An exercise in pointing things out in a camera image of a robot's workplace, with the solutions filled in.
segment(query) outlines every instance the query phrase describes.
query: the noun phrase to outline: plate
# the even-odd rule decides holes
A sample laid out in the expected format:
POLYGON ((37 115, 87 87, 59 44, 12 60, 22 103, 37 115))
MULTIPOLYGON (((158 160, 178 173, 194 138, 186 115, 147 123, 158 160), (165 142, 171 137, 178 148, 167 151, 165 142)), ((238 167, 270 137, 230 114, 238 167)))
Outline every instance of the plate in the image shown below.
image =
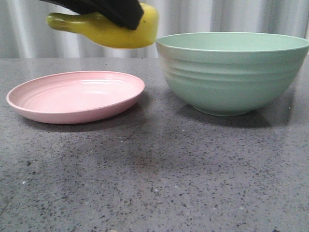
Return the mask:
POLYGON ((109 71, 65 72, 27 81, 7 94, 20 115, 44 123, 75 124, 119 114, 145 88, 136 76, 109 71))

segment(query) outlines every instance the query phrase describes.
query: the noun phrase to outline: speckled countertop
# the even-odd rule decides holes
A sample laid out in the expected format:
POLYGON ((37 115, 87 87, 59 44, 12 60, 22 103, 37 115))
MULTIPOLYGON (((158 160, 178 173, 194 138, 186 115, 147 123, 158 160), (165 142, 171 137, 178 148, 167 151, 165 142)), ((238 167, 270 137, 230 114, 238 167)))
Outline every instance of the speckled countertop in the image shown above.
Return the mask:
POLYGON ((273 104, 198 112, 157 59, 0 59, 0 232, 308 232, 309 58, 273 104), (44 75, 110 70, 140 100, 81 125, 25 119, 6 94, 44 75))

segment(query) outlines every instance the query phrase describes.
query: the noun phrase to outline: yellow banana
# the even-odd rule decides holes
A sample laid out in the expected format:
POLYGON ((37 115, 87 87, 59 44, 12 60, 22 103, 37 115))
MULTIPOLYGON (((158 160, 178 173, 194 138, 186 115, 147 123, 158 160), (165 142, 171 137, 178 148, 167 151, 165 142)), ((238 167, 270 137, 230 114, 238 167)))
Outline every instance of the yellow banana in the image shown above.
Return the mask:
POLYGON ((140 5, 144 14, 136 30, 119 27, 100 13, 86 15, 50 13, 46 21, 53 29, 82 34, 102 46, 141 48, 155 42, 159 16, 153 6, 145 3, 140 5))

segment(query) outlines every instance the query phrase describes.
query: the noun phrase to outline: curtain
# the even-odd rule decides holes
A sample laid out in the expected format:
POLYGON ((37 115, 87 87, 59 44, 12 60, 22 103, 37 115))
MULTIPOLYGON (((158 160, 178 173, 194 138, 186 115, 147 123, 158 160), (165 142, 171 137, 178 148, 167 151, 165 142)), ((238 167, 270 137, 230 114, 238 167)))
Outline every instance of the curtain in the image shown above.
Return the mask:
MULTIPOLYGON (((144 0, 160 15, 158 37, 187 32, 241 31, 309 39, 309 0, 144 0)), ((39 0, 0 0, 0 58, 157 57, 155 45, 112 49, 52 30, 50 12, 73 14, 39 0)))

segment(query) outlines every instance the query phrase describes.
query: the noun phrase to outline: green bowl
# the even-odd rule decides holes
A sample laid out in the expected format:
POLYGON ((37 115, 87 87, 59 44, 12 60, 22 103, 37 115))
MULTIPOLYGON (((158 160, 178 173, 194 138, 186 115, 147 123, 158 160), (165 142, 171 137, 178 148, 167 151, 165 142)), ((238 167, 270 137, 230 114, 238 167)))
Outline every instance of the green bowl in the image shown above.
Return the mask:
POLYGON ((292 36, 206 32, 156 40, 171 90, 197 110, 237 116, 263 107, 293 82, 309 41, 292 36))

